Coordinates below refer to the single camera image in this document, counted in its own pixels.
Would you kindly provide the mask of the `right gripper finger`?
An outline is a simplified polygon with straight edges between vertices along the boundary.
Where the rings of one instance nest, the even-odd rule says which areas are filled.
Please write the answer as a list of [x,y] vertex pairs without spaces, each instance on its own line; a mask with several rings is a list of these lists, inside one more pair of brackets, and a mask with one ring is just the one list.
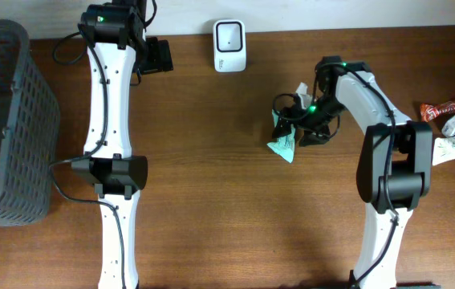
[[303,129],[303,136],[299,140],[300,147],[310,145],[324,145],[331,138],[330,129],[327,126],[322,126],[316,130]]
[[272,132],[272,138],[278,139],[285,136],[294,136],[295,127],[289,120],[283,118],[277,118],[274,124],[274,130]]

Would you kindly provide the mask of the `teal snack packet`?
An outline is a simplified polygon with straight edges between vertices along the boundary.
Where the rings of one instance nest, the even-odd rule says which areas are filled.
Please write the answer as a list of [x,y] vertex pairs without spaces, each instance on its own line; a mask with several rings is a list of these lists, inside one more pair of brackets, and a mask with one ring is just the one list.
[[279,118],[275,112],[272,112],[274,127],[275,128],[284,128],[284,132],[287,132],[285,136],[279,136],[276,140],[267,143],[267,147],[282,159],[288,163],[292,163],[295,155],[295,127],[291,124],[284,123],[281,125],[279,123]]

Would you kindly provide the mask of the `orange-brown chocolate bar wrapper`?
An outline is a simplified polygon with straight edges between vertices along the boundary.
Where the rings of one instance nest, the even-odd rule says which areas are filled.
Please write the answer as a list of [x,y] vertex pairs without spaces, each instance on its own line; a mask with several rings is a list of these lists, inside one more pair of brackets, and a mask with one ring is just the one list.
[[436,119],[438,116],[455,113],[455,100],[449,100],[443,104],[421,104],[420,116],[424,122]]

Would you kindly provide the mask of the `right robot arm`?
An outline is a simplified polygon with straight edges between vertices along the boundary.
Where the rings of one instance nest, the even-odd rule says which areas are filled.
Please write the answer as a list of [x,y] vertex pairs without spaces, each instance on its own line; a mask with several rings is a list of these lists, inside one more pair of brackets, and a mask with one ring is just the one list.
[[349,112],[364,141],[356,187],[365,204],[363,242],[347,288],[396,288],[396,264],[405,227],[431,185],[433,130],[401,112],[363,61],[324,56],[311,92],[295,92],[291,106],[272,107],[272,137],[303,131],[299,146],[325,145],[333,120]]

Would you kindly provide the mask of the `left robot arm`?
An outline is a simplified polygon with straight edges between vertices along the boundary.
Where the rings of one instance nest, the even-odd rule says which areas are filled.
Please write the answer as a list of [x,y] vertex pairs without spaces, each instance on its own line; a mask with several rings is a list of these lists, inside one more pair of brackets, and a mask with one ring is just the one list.
[[71,163],[100,208],[100,288],[137,288],[136,211],[148,178],[148,159],[132,152],[128,118],[133,78],[171,71],[165,40],[148,37],[148,1],[90,5],[78,24],[91,69],[91,108],[83,155]]

